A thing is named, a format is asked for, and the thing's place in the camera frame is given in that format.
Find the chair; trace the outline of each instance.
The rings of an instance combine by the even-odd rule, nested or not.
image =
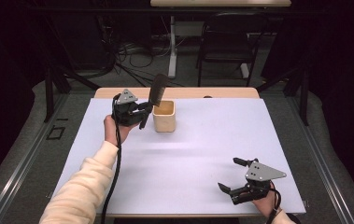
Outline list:
[[[209,17],[202,30],[196,68],[201,86],[203,62],[250,63],[246,86],[249,86],[258,47],[268,20],[261,14],[221,12]]]

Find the gray carpet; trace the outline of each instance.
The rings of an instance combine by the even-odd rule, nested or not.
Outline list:
[[[252,86],[262,84],[259,73],[271,48],[271,43],[271,38],[267,42],[263,41],[256,69],[254,70],[254,77],[252,78]],[[190,42],[188,39],[179,46],[177,78],[173,80],[174,82],[184,86],[196,85],[197,70],[195,70],[194,66],[197,47],[195,44],[194,41]],[[132,62],[142,64],[149,62],[145,60],[148,60],[148,58],[142,55],[135,55]],[[123,64],[131,67],[128,60],[124,61]],[[157,73],[166,74],[168,71],[168,57],[156,57],[150,66],[136,69],[152,75]],[[226,67],[209,65],[206,71],[214,73],[216,72],[215,69],[219,69],[220,73],[224,73]],[[117,73],[116,71],[114,70],[111,74],[103,77],[93,78],[92,81],[103,87],[139,86],[125,72]],[[42,122],[46,112],[44,85],[40,83],[34,88],[36,98],[30,118],[0,167],[0,195],[3,195],[2,191],[11,177],[18,176],[21,181],[17,182],[15,185],[16,190],[12,191],[8,200],[0,201],[0,223],[37,223],[49,201],[47,195],[57,184],[88,102],[93,97],[93,91],[90,91],[87,87],[75,80],[70,80],[70,83],[73,91],[68,95],[56,94],[59,99],[58,110],[56,110],[53,120],[45,126],[43,126]],[[244,81],[225,81],[220,83],[208,80],[204,84],[208,86],[230,86],[241,85],[242,83]],[[330,196],[330,189],[324,184],[324,180],[319,174],[318,165],[313,160],[310,143],[303,132],[301,121],[296,118],[296,108],[293,104],[295,101],[292,98],[283,96],[281,92],[283,86],[283,83],[275,85],[273,88],[261,93],[261,98],[264,99],[268,106],[278,138],[290,164],[302,199],[309,204],[306,207],[307,213],[300,215],[299,219],[303,223],[345,223],[341,221],[342,219],[336,209],[337,206]],[[312,94],[309,97],[308,122],[310,124],[309,131],[313,134],[326,165],[328,165],[332,177],[340,189],[340,194],[354,217],[354,183],[351,181],[343,164],[334,154],[332,145],[329,142],[326,123],[321,113],[320,100]],[[56,139],[63,130],[61,139]],[[32,148],[35,149],[35,153],[29,154]],[[16,172],[16,168],[21,168],[23,161],[26,161],[27,155],[31,157],[30,161],[32,162],[26,164],[25,170],[27,172]],[[240,218],[240,223],[264,223],[264,219],[262,217]]]

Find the white table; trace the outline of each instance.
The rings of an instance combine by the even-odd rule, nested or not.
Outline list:
[[[289,7],[290,0],[151,0],[150,5],[153,7]],[[176,35],[201,35],[201,22],[196,21],[189,25],[183,22],[180,25],[187,28],[178,31],[175,18],[171,16],[171,55],[168,68],[170,78],[175,78],[177,72]],[[242,64],[241,72],[244,77],[248,77],[249,71],[246,64]]]
[[[129,89],[141,94],[149,89]],[[233,158],[258,158],[287,177],[275,180],[284,210],[305,213],[290,167],[262,99],[252,88],[166,89],[177,108],[173,133],[156,133],[152,116],[144,130],[133,129],[122,145],[120,176],[107,207],[111,217],[243,217],[258,215],[252,203],[233,205],[218,182],[232,189],[247,183],[247,167]],[[99,90],[81,123],[55,192],[104,140],[103,119],[111,113],[109,94]],[[237,98],[204,99],[213,95]]]

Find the table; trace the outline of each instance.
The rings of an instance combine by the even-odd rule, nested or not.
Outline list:
[[[153,7],[289,7],[290,0],[151,0],[150,5]],[[191,23],[187,30],[191,35],[201,35],[200,22]],[[177,49],[176,35],[177,24],[175,17],[171,16],[170,36],[171,36],[171,56],[170,65],[168,68],[168,77],[175,78],[177,70]],[[244,77],[248,77],[247,65],[244,63],[241,66],[241,72]]]
[[[146,101],[149,88],[128,89]],[[111,98],[122,90],[102,88],[95,94],[55,192],[102,144],[103,118],[111,113]],[[203,98],[208,95],[214,98]],[[233,157],[258,158],[285,172],[287,177],[275,180],[283,196],[281,205],[287,212],[305,213],[273,123],[255,89],[167,88],[163,99],[170,98],[177,105],[173,133],[156,133],[149,116],[145,129],[133,129],[123,143],[120,175],[107,207],[108,216],[258,216],[252,203],[233,205],[218,187],[218,182],[232,189],[246,183],[248,168],[234,164]]]

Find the hand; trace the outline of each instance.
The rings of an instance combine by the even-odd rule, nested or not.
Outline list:
[[[271,183],[270,188],[273,189],[275,186]],[[256,208],[264,215],[265,217],[270,217],[273,209],[275,208],[275,197],[276,194],[274,191],[269,190],[267,196],[261,198],[259,200],[253,200],[252,202],[255,204]]]
[[[119,126],[120,131],[120,140],[121,143],[126,140],[128,133],[136,126],[138,123],[133,124],[129,127]],[[110,116],[107,115],[104,119],[104,126],[105,126],[105,140],[114,146],[118,145],[118,139],[116,138],[116,124],[115,120]]]

